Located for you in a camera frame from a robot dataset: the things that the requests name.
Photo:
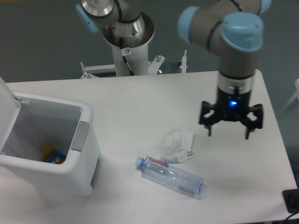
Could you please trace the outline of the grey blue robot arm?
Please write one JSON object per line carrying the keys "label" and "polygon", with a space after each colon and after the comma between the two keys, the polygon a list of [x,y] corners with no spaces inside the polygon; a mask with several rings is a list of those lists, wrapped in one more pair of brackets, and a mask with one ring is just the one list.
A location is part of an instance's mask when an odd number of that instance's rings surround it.
{"label": "grey blue robot arm", "polygon": [[[178,34],[220,60],[215,104],[203,101],[199,123],[206,129],[220,121],[241,122],[246,134],[263,127],[263,107],[249,105],[258,52],[263,45],[260,15],[269,0],[220,0],[206,9],[186,8],[178,19]],[[92,33],[102,31],[113,51],[116,75],[150,73],[148,44],[153,21],[138,0],[82,0],[78,17]]]}

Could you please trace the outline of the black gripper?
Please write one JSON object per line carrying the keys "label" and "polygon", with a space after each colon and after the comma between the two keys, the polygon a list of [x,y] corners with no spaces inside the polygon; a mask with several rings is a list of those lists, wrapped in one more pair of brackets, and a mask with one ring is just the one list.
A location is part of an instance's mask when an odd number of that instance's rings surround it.
{"label": "black gripper", "polygon": [[231,77],[219,72],[216,103],[202,101],[199,116],[199,124],[208,130],[209,137],[212,126],[220,121],[240,121],[246,126],[246,140],[255,129],[262,129],[263,105],[249,106],[254,75]]}

